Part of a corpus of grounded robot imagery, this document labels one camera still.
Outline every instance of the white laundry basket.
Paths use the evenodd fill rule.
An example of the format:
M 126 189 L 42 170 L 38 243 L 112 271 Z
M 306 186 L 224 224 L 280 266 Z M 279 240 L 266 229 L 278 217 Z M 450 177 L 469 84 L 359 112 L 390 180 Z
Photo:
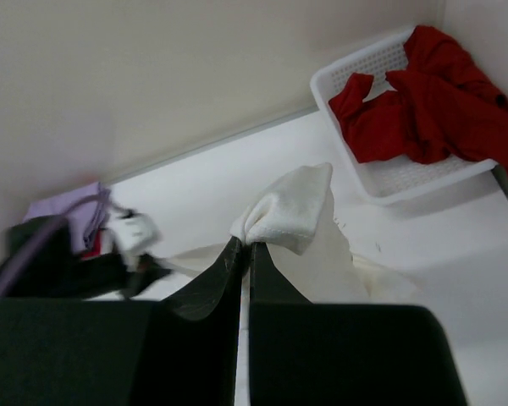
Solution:
M 360 194 L 367 201 L 381 206 L 424 195 L 486 172 L 496 165 L 492 160 L 465 162 L 456 156 L 431 165 L 413 162 L 406 156 L 386 162 L 358 163 L 345 143 L 339 122 L 329 107 L 329 100 L 343 90 L 354 72 L 374 75 L 373 89 L 368 98 L 391 89 L 385 73 L 406 68 L 408 59 L 403 44 L 411 33 L 412 30 L 407 30 L 341 58 L 317 71 L 311 80 L 311 90 L 318 108 Z

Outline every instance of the purple cloth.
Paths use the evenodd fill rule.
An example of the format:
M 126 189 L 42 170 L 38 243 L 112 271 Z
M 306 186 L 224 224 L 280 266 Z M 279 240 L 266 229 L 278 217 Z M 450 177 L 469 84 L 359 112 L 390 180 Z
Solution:
M 109 189 L 104 188 L 100 182 L 95 182 L 61 195 L 35 201 L 30 204 L 23 222 L 34 217 L 60 214 L 77 200 L 90 195 L 105 196 L 105 199 L 87 203 L 68 215 L 72 251 L 77 253 L 89 250 L 94 245 L 98 229 L 108 220 L 106 202 L 110 194 Z

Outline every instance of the white cloth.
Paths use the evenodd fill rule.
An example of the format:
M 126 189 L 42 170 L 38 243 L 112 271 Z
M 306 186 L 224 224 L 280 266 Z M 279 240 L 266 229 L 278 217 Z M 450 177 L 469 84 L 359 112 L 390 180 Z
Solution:
M 334 223 L 333 168 L 299 167 L 267 187 L 233 224 L 244 244 L 268 244 L 274 265 L 312 302 L 406 300 L 416 286 L 396 271 L 353 257 Z

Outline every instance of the red cloth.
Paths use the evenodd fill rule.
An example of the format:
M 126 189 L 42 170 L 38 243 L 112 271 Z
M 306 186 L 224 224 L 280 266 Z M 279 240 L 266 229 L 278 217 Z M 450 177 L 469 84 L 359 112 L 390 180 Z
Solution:
M 406 154 L 433 163 L 450 153 L 492 158 L 508 172 L 508 100 L 450 36 L 418 26 L 405 44 L 409 64 L 388 72 L 395 91 L 363 102 L 373 77 L 353 74 L 329 101 L 357 161 Z
M 83 252 L 81 258 L 83 260 L 90 260 L 102 254 L 102 230 L 98 230 L 96 232 L 96 237 L 94 238 L 94 245 L 92 245 L 91 250 L 87 250 Z

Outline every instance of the purple cable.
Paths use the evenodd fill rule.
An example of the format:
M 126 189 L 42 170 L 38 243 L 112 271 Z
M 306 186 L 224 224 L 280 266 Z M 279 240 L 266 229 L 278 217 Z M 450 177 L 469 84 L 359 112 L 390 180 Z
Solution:
M 9 290 L 19 279 L 21 273 L 31 263 L 34 257 L 40 252 L 40 249 L 62 226 L 68 223 L 68 214 L 77 210 L 79 207 L 97 201 L 105 206 L 111 206 L 118 211 L 126 211 L 120 206 L 115 205 L 109 200 L 109 195 L 91 195 L 77 200 L 65 211 L 46 222 L 33 236 L 29 239 L 19 251 L 4 266 L 0 274 L 0 298 L 8 294 Z

